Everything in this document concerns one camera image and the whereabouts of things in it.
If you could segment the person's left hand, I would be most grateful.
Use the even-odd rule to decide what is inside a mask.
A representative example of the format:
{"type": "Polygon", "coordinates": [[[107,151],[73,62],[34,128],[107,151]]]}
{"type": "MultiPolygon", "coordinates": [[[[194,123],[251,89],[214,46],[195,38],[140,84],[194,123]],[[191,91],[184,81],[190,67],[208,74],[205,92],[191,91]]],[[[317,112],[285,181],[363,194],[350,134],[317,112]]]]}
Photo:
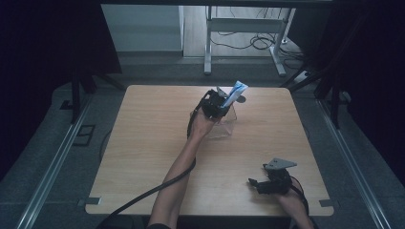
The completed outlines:
{"type": "Polygon", "coordinates": [[[219,122],[218,118],[207,118],[202,109],[198,109],[192,115],[192,123],[189,136],[195,139],[204,138],[219,122]]]}

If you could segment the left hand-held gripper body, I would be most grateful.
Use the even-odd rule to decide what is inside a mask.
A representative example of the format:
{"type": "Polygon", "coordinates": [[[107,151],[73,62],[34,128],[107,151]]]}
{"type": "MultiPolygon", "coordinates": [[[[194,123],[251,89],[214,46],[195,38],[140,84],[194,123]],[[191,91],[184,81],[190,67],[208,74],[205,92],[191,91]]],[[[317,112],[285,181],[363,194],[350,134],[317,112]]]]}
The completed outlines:
{"type": "Polygon", "coordinates": [[[209,119],[219,119],[225,116],[230,107],[224,107],[225,98],[211,89],[201,99],[200,106],[204,115],[209,119]]]}

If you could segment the dark curtain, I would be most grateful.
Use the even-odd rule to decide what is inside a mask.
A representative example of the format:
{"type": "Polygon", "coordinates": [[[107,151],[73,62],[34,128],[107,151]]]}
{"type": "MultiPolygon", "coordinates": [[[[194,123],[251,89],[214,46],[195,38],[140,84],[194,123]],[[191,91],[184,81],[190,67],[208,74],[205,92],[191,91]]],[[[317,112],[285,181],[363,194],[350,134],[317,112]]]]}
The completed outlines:
{"type": "Polygon", "coordinates": [[[0,0],[0,180],[28,144],[53,91],[120,73],[101,0],[0,0]]]}
{"type": "Polygon", "coordinates": [[[352,119],[405,182],[405,0],[308,1],[293,21],[315,44],[307,63],[335,67],[352,119]]]}

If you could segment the black metal stand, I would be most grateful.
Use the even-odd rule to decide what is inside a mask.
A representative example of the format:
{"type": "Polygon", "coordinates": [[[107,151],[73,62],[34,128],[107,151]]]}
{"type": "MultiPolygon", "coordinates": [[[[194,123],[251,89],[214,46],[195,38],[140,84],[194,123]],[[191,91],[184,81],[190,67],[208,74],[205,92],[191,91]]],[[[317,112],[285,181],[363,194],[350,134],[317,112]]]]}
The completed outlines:
{"type": "Polygon", "coordinates": [[[334,72],[335,67],[327,66],[319,71],[310,71],[309,76],[298,83],[292,82],[303,72],[309,68],[309,63],[304,63],[292,76],[290,76],[282,85],[281,88],[288,89],[291,93],[296,92],[308,84],[318,81],[319,84],[315,88],[313,94],[318,99],[324,99],[328,93],[330,97],[330,121],[336,129],[340,128],[338,121],[339,114],[339,94],[340,94],[340,79],[334,72]]]}
{"type": "Polygon", "coordinates": [[[96,92],[96,83],[94,76],[104,80],[120,91],[125,91],[126,87],[116,81],[112,76],[93,68],[75,67],[72,73],[72,123],[76,123],[82,112],[80,91],[85,94],[94,94],[96,92]]]}

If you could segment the clear plastic container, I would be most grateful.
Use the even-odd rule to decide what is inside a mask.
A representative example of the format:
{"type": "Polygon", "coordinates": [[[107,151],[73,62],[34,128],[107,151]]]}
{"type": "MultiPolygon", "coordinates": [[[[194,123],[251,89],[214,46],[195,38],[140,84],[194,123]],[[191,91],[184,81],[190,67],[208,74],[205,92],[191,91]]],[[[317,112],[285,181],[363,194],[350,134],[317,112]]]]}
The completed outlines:
{"type": "Polygon", "coordinates": [[[207,135],[208,138],[219,138],[231,136],[234,129],[234,124],[237,120],[237,115],[234,106],[231,105],[227,114],[217,122],[212,130],[207,135]]]}

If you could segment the white metal desk frame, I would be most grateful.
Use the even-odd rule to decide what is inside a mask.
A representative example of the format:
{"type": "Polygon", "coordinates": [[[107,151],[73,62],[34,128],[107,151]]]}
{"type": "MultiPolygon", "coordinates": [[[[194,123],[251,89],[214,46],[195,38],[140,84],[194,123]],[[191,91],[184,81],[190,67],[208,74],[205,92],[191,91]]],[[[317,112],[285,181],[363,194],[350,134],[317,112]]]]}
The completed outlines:
{"type": "Polygon", "coordinates": [[[266,33],[274,35],[274,44],[270,45],[267,50],[272,57],[277,73],[284,77],[287,73],[280,60],[279,52],[281,45],[286,38],[289,19],[292,9],[280,8],[280,16],[278,18],[238,18],[238,17],[214,17],[212,15],[213,8],[207,7],[205,10],[206,20],[206,41],[204,50],[203,72],[207,75],[212,73],[212,51],[211,35],[213,32],[228,32],[228,33],[266,33]]]}

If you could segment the white and blue toothpaste tube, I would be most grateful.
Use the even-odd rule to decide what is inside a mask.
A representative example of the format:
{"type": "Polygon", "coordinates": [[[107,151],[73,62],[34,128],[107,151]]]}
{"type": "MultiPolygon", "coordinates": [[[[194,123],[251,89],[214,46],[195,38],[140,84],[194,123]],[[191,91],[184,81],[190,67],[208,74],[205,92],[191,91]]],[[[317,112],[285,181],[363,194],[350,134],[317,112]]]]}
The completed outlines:
{"type": "Polygon", "coordinates": [[[222,103],[222,108],[229,107],[234,102],[244,103],[246,98],[243,96],[243,92],[248,88],[248,86],[241,82],[236,81],[233,88],[228,94],[224,95],[224,102],[222,103]]]}

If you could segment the person's right hand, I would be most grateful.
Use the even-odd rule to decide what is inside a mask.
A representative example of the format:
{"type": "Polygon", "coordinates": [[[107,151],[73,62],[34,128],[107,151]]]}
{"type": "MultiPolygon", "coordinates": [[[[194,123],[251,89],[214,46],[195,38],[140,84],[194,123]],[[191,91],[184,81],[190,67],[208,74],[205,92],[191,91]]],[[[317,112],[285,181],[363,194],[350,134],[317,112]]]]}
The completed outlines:
{"type": "Polygon", "coordinates": [[[307,216],[304,203],[299,195],[292,189],[289,189],[286,194],[276,194],[274,197],[281,205],[282,209],[295,221],[304,219],[307,216]]]}

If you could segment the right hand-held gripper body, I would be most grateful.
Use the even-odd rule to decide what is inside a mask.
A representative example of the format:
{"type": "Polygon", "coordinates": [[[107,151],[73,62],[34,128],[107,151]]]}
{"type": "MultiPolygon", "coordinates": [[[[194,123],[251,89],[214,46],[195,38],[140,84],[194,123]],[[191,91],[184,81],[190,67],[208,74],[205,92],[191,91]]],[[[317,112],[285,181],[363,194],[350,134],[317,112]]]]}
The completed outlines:
{"type": "Polygon", "coordinates": [[[271,194],[286,194],[292,184],[288,168],[295,167],[296,162],[274,158],[263,167],[267,172],[268,181],[259,182],[257,187],[266,187],[271,194]]]}

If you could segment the aluminium floor rail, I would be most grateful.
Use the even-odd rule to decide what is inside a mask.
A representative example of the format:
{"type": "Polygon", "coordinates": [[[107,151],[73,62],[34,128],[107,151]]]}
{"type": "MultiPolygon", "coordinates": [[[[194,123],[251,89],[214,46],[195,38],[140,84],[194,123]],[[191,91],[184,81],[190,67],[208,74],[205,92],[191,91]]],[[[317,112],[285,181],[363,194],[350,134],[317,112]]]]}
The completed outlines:
{"type": "Polygon", "coordinates": [[[389,223],[386,214],[377,199],[373,189],[365,179],[360,167],[358,166],[351,149],[343,137],[341,131],[335,127],[331,121],[331,112],[327,104],[323,100],[316,100],[316,103],[322,113],[322,116],[330,130],[332,138],[337,144],[339,152],[343,157],[343,160],[351,173],[352,179],[357,187],[357,190],[362,197],[377,229],[392,229],[392,225],[389,223]]]}
{"type": "Polygon", "coordinates": [[[49,192],[52,190],[53,184],[64,164],[64,161],[72,148],[76,135],[85,119],[90,104],[93,100],[92,95],[86,95],[81,108],[79,109],[76,121],[69,126],[67,134],[65,134],[61,144],[59,145],[53,160],[51,161],[44,176],[39,181],[35,188],[32,197],[30,198],[26,208],[24,209],[20,220],[16,224],[15,229],[32,229],[34,223],[39,216],[42,207],[48,197],[49,192]]]}

